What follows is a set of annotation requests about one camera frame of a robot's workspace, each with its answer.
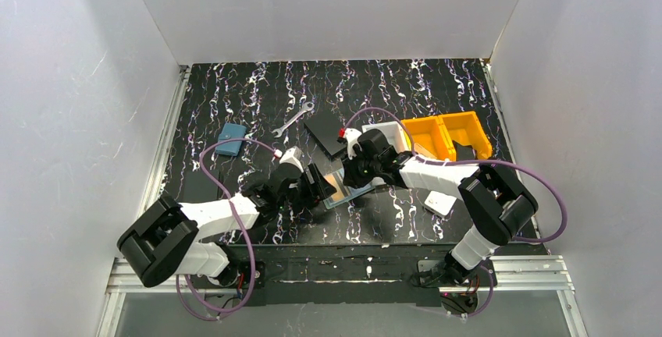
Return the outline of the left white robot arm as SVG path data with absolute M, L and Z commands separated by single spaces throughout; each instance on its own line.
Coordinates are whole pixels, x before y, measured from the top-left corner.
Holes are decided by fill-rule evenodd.
M 118 238 L 117 248 L 147 288 L 174 275 L 218 278 L 232 263 L 206 238 L 264 225 L 286 206 L 313 208 L 335 192 L 315 164 L 283 163 L 229 199 L 179 203 L 160 197 Z

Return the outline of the green card holder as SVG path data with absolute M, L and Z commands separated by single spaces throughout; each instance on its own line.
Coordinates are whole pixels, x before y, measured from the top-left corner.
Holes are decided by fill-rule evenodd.
M 345 187 L 348 189 L 348 195 L 347 195 L 347 197 L 343 200 L 343 203 L 342 203 L 342 204 L 345 204 L 345 203 L 347 203 L 347 202 L 349 202 L 349 201 L 351 201 L 351 200 L 353 200 L 353 199 L 355 199 L 355 198 L 361 197 L 361 196 L 363 196 L 364 194 L 366 194 L 366 193 L 368 193 L 368 192 L 371 192 L 371 191 L 374 190 L 375 187 L 378 186 L 378 185 L 379 185 L 379 184 L 378 184 L 376 181 L 372 181 L 372 182 L 368 183 L 367 185 L 365 185 L 365 186 L 363 186 L 363 187 L 361 187 L 361 188 L 358 188 L 358 189 L 355 189 L 355 188 L 352 188 L 352 187 L 349 187 L 349 186 L 345 186 Z

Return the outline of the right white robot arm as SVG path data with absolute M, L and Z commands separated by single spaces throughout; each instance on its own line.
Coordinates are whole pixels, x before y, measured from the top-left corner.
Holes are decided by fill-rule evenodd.
M 420 277 L 425 282 L 463 282 L 538 211 L 537 200 L 506 165 L 436 164 L 411 151 L 396 151 L 378 129 L 342 129 L 338 141 L 347 147 L 341 159 L 345 186 L 357 189 L 378 178 L 389 186 L 425 189 L 464 203 L 472 227 L 442 264 Z

